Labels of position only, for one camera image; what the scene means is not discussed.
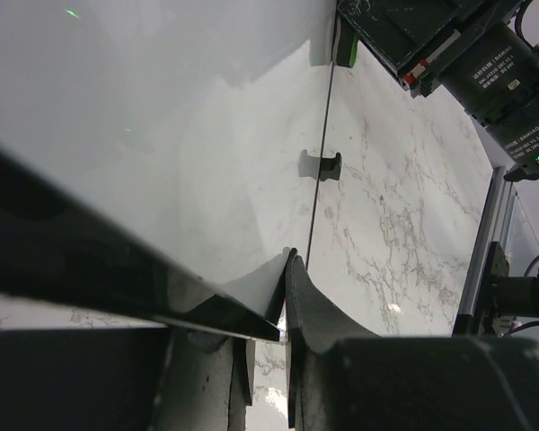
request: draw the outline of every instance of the green led light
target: green led light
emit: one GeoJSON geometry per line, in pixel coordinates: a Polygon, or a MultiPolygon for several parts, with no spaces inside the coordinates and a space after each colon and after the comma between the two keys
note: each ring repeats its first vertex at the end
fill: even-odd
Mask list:
{"type": "Polygon", "coordinates": [[[68,12],[69,14],[71,14],[73,17],[77,18],[78,20],[81,20],[82,18],[80,18],[80,15],[78,15],[76,12],[74,11],[71,11],[69,9],[66,9],[66,12],[68,12]]]}

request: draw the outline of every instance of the metal frame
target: metal frame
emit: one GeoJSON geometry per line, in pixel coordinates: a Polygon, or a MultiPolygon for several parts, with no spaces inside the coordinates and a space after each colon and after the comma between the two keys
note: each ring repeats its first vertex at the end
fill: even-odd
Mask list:
{"type": "Polygon", "coordinates": [[[493,171],[482,220],[479,224],[473,254],[467,269],[464,292],[459,303],[457,320],[462,321],[467,316],[473,316],[475,303],[482,283],[483,270],[487,254],[492,242],[504,243],[507,238],[508,226],[511,217],[516,192],[513,185],[503,180],[506,168],[499,167],[493,171]]]}

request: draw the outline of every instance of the camera label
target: camera label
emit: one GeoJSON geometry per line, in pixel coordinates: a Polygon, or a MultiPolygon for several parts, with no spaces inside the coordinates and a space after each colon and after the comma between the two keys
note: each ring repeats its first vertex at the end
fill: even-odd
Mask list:
{"type": "Polygon", "coordinates": [[[539,148],[539,126],[527,130],[523,135],[505,145],[504,148],[514,160],[537,150],[539,148]]]}
{"type": "MultiPolygon", "coordinates": [[[[513,46],[507,45],[504,49],[495,54],[473,74],[473,80],[484,89],[495,83],[515,65],[513,61],[514,56],[511,53],[512,50],[513,46]]],[[[521,83],[515,85],[514,81],[510,85],[512,84],[514,87],[509,87],[511,90],[521,83]]]]}
{"type": "Polygon", "coordinates": [[[509,83],[507,86],[509,90],[513,91],[515,90],[519,85],[521,85],[521,82],[518,79],[514,79],[512,82],[509,83]]]}

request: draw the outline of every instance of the white panel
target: white panel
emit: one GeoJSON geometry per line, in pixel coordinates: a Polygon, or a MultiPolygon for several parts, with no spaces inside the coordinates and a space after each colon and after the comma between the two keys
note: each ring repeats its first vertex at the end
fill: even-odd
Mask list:
{"type": "Polygon", "coordinates": [[[362,46],[336,68],[309,272],[380,335],[453,328],[491,167],[463,108],[446,92],[412,99],[362,46]]]}
{"type": "Polygon", "coordinates": [[[334,7],[0,1],[0,149],[263,312],[307,248],[334,7]]]}
{"type": "MultiPolygon", "coordinates": [[[[519,196],[515,197],[507,239],[502,246],[509,262],[509,275],[512,277],[522,277],[531,261],[539,254],[539,241],[519,196]]],[[[535,277],[538,269],[539,263],[529,276],[535,277]]]]}

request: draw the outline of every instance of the white marble countertop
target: white marble countertop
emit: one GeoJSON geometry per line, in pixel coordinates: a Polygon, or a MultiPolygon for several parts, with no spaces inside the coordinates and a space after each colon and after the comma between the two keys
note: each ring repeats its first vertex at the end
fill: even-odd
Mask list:
{"type": "Polygon", "coordinates": [[[333,75],[309,272],[380,335],[448,334],[482,215],[491,167],[469,117],[444,88],[402,90],[362,45],[333,75]]]}

